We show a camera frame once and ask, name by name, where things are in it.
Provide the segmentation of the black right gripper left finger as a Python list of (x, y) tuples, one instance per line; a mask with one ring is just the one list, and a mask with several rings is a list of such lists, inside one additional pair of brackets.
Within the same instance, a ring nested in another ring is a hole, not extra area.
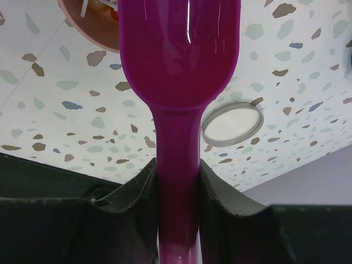
[(116, 184), (1, 154), (1, 263), (158, 263), (155, 167)]

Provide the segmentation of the magenta plastic scoop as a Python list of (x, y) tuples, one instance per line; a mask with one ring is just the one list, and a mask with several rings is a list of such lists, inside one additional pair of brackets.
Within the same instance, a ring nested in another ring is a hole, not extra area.
[(197, 263), (201, 118), (239, 56), (240, 1), (119, 1), (120, 57), (156, 129), (160, 263)]

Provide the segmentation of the pink tray of lollipops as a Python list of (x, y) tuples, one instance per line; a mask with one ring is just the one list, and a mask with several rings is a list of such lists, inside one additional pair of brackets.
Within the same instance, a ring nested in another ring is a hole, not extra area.
[(87, 8), (81, 17), (83, 1), (58, 1), (69, 23), (90, 42), (108, 51), (119, 53), (119, 23), (110, 16), (110, 11), (94, 11)]

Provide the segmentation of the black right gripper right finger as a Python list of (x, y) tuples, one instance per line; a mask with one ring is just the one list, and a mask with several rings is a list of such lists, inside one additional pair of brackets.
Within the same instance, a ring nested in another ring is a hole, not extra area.
[(203, 263), (351, 263), (351, 207), (264, 206), (201, 161)]

